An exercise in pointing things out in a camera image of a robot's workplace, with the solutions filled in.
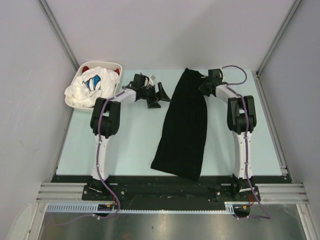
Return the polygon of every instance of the cable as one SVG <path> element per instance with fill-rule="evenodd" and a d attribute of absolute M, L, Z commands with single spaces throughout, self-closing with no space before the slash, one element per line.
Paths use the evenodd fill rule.
<path fill-rule="evenodd" d="M 235 90 L 233 90 L 232 88 L 230 88 L 229 86 L 231 85 L 241 85 L 241 84 L 244 84 L 247 79 L 248 79 L 248 75 L 246 73 L 245 70 L 243 70 L 241 67 L 239 66 L 236 66 L 236 65 L 227 65 L 227 66 L 224 66 L 222 67 L 221 69 L 225 69 L 225 68 L 230 68 L 230 67 L 233 67 L 233 68 L 237 68 L 237 69 L 240 69 L 244 75 L 245 75 L 245 78 L 244 78 L 244 81 L 243 82 L 240 82 L 240 83 L 229 83 L 226 85 L 226 88 L 229 89 L 232 93 L 234 93 L 235 95 L 237 95 L 238 97 L 241 98 L 241 101 L 242 101 L 242 105 L 243 105 L 243 110 L 244 110 L 244 116 L 245 116 L 245 122 L 246 122 L 246 127 L 245 127 L 245 132 L 244 132 L 244 142 L 245 142 L 245 176 L 246 176 L 246 179 L 248 181 L 248 184 L 250 186 L 250 189 L 253 193 L 253 196 L 256 200 L 256 202 L 259 204 L 260 208 L 262 209 L 262 211 L 264 212 L 264 214 L 266 216 L 260 216 L 260 215 L 253 215 L 253 216 L 247 216 L 247 217 L 244 217 L 246 219 L 257 219 L 257 218 L 261 218 L 261 219 L 271 219 L 271 216 L 268 214 L 268 212 L 265 210 L 265 208 L 262 206 L 261 202 L 259 201 L 258 197 L 256 196 L 255 194 L 255 190 L 254 188 L 252 187 L 252 184 L 251 184 L 251 181 L 249 179 L 249 174 L 248 174 L 248 164 L 249 164 L 249 144 L 248 144 L 248 131 L 249 131 L 249 117 L 248 117 L 248 112 L 247 112 L 247 106 L 246 106 L 246 101 L 245 101 L 245 98 L 244 96 L 242 96 L 241 94 L 237 93 Z M 241 217 L 238 217 L 236 213 L 234 213 L 234 216 L 237 218 L 237 219 L 241 219 Z"/>
<path fill-rule="evenodd" d="M 251 207 L 255 203 L 255 200 L 253 199 L 253 197 L 250 194 L 248 195 L 248 197 L 249 197 L 250 207 Z"/>
<path fill-rule="evenodd" d="M 105 183 L 103 177 L 101 176 L 101 173 L 100 173 L 100 164 L 99 164 L 99 153 L 100 153 L 100 147 L 101 147 L 101 143 L 102 143 L 102 139 L 101 139 L 101 131 L 100 131 L 100 127 L 101 127 L 101 122 L 102 122 L 102 117 L 104 115 L 104 112 L 105 112 L 105 109 L 106 109 L 106 106 L 108 104 L 108 102 L 110 102 L 111 100 L 114 100 L 116 99 L 117 97 L 123 95 L 124 93 L 126 92 L 126 90 L 123 90 L 122 92 L 119 92 L 118 94 L 110 97 L 110 98 L 107 98 L 106 101 L 104 102 L 103 106 L 102 106 L 102 109 L 101 109 L 101 113 L 100 113 L 100 116 L 99 116 L 99 121 L 98 121 L 98 136 L 99 136 L 99 141 L 98 141 L 98 146 L 97 146 L 97 149 L 96 149 L 96 171 L 97 171 L 97 174 L 99 176 L 99 179 L 101 181 L 101 183 L 103 184 L 103 186 L 113 195 L 113 206 L 114 206 L 114 202 L 116 201 L 117 205 L 118 205 L 118 208 L 117 210 L 114 212 L 114 213 L 110 213 L 109 215 L 107 216 L 99 216 L 99 215 L 96 215 L 96 214 L 85 214 L 85 215 L 81 215 L 81 216 L 78 216 L 70 221 L 66 221 L 66 222 L 63 222 L 63 223 L 52 223 L 56 226 L 64 226 L 64 225 L 68 225 L 68 224 L 71 224 L 79 219 L 82 219 L 82 218 L 86 218 L 86 217 L 97 217 L 97 219 L 111 219 L 113 217 L 115 217 L 118 212 L 120 211 L 121 209 L 121 204 L 120 204 L 120 201 L 119 201 L 119 198 L 117 197 L 117 195 L 110 189 L 110 187 L 108 187 L 108 185 Z"/>

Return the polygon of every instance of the metal rail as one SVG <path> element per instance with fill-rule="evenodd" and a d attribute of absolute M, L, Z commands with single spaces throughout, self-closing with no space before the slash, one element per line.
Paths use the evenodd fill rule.
<path fill-rule="evenodd" d="M 111 201 L 83 201 L 82 194 L 85 185 L 85 183 L 43 183 L 36 202 L 112 203 Z M 309 204 L 303 184 L 257 184 L 257 186 L 263 204 Z"/>
<path fill-rule="evenodd" d="M 282 39 L 283 35 L 286 32 L 286 29 L 288 28 L 289 24 L 291 23 L 294 15 L 296 14 L 297 10 L 299 9 L 299 6 L 301 5 L 303 0 L 295 0 L 292 4 L 289 12 L 287 13 L 281 27 L 279 28 L 278 32 L 275 35 L 275 38 L 273 42 L 271 43 L 271 46 L 269 47 L 266 55 L 264 56 L 262 63 L 260 64 L 257 73 L 260 76 L 263 70 L 266 67 L 267 62 L 269 61 L 270 57 L 272 56 L 272 53 L 275 51 L 277 45 L 279 44 L 280 40 Z"/>
<path fill-rule="evenodd" d="M 77 71 L 79 68 L 79 64 L 77 62 L 77 59 L 76 59 L 73 51 L 71 50 L 71 47 L 70 47 L 64 33 L 62 32 L 62 30 L 61 30 L 61 28 L 60 28 L 60 26 L 54 16 L 54 13 L 50 9 L 50 6 L 48 5 L 46 0 L 37 0 L 37 2 L 39 3 L 39 6 L 42 9 L 43 14 L 45 15 L 46 19 L 48 20 L 56 38 L 60 42 L 61 47 L 65 51 L 67 57 L 69 58 L 70 62 L 73 65 L 74 69 Z"/>

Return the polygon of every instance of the white wall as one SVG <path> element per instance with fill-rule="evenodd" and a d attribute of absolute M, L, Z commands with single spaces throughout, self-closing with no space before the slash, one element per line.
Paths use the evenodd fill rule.
<path fill-rule="evenodd" d="M 55 164 L 75 70 L 37 1 L 0 7 L 0 239 Z"/>
<path fill-rule="evenodd" d="M 256 70 L 294 0 L 47 0 L 80 64 Z"/>
<path fill-rule="evenodd" d="M 320 1 L 305 0 L 264 72 L 289 170 L 320 223 Z"/>

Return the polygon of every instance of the metal floor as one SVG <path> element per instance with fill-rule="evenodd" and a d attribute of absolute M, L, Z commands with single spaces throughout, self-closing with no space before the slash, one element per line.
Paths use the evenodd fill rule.
<path fill-rule="evenodd" d="M 241 219 L 223 214 L 119 214 L 112 219 L 79 213 L 46 213 L 39 240 L 305 240 L 296 205 L 265 205 L 272 219 Z M 251 215 L 262 214 L 258 205 Z"/>

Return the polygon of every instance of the white cloth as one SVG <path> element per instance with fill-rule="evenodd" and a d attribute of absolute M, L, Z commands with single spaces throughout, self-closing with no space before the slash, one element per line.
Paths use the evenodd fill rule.
<path fill-rule="evenodd" d="M 97 66 L 78 76 L 64 94 L 75 107 L 90 108 L 97 98 L 111 97 L 119 82 L 118 73 Z"/>

